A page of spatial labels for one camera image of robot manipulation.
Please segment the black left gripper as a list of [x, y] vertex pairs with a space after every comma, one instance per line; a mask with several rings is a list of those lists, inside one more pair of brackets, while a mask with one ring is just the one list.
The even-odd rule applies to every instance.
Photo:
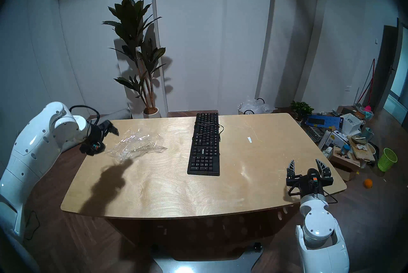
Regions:
[[112, 133], [116, 136], [119, 136], [119, 131], [117, 128], [113, 127], [113, 124], [109, 120], [105, 120], [100, 124], [90, 124], [89, 129], [86, 131], [86, 138], [84, 140], [85, 144], [93, 145], [103, 143], [104, 134], [107, 131], [108, 133]]

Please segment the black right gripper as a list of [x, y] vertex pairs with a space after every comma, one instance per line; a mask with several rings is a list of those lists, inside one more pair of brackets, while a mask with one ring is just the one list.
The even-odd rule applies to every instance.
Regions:
[[331, 176], [330, 168], [324, 162], [316, 159], [318, 170], [308, 170], [306, 175], [295, 174], [295, 162], [291, 160], [287, 168], [286, 185], [290, 186], [289, 196], [300, 196], [312, 194], [324, 195], [324, 187], [331, 186], [334, 179]]

